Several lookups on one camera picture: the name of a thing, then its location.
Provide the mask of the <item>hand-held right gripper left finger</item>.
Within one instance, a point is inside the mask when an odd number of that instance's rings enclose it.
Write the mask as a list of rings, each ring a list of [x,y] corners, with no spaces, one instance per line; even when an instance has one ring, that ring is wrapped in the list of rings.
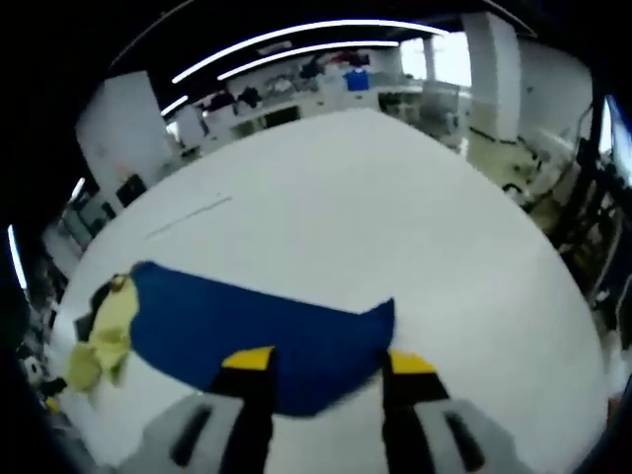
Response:
[[[262,473],[276,404],[273,347],[226,358],[208,392],[189,395],[156,416],[124,473]]]

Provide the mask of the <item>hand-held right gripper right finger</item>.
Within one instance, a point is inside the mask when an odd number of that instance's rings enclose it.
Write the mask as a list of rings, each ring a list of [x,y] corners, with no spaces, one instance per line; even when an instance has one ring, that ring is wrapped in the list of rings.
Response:
[[[453,398],[419,355],[388,352],[382,440],[390,473],[530,473],[514,438],[468,400]]]

